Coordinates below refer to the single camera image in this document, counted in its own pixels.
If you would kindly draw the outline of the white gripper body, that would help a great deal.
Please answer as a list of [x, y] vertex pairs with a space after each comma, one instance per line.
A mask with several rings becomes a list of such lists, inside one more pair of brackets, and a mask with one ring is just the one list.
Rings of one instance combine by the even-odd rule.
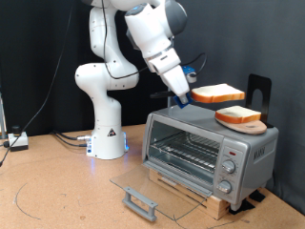
[[174, 48], [148, 58], [147, 63], [150, 70], [157, 73], [175, 94], [190, 90], [186, 76], [180, 66], [180, 58]]

